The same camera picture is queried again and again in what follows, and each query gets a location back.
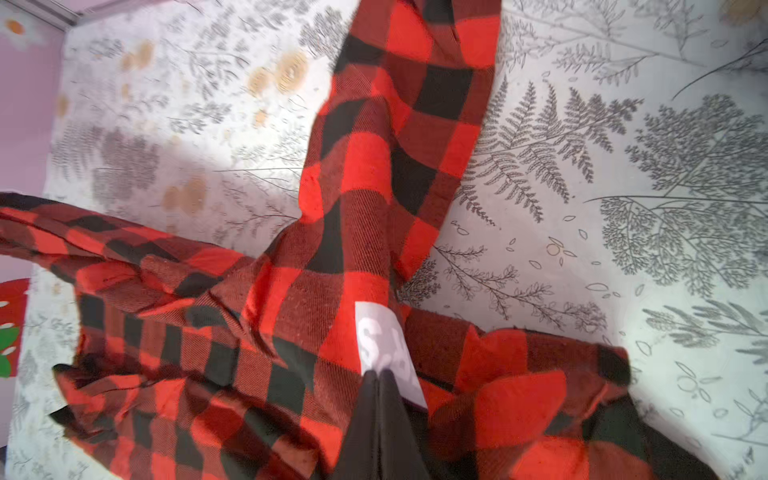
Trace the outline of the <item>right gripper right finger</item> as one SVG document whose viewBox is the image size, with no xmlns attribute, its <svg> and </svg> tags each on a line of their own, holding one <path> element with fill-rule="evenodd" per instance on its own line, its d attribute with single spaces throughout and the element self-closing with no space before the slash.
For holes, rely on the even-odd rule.
<svg viewBox="0 0 768 480">
<path fill-rule="evenodd" d="M 384 480 L 428 480 L 430 475 L 391 370 L 379 374 L 379 460 Z"/>
</svg>

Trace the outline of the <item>red black plaid shirt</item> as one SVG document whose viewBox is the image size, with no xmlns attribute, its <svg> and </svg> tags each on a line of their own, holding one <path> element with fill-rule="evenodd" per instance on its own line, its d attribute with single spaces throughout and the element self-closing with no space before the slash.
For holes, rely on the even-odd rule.
<svg viewBox="0 0 768 480">
<path fill-rule="evenodd" d="M 364 1 L 309 139 L 300 218 L 258 258 L 5 193 L 1 250 L 72 284 L 53 420 L 123 479 L 331 479 L 391 370 L 429 479 L 710 479 L 645 424 L 620 348 L 399 303 L 491 95 L 497 1 Z"/>
</svg>

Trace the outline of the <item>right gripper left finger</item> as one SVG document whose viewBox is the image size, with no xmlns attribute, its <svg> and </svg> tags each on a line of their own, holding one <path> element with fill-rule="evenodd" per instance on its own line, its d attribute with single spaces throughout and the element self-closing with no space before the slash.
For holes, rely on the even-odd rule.
<svg viewBox="0 0 768 480">
<path fill-rule="evenodd" d="M 378 374 L 367 371 L 331 479 L 380 478 Z"/>
</svg>

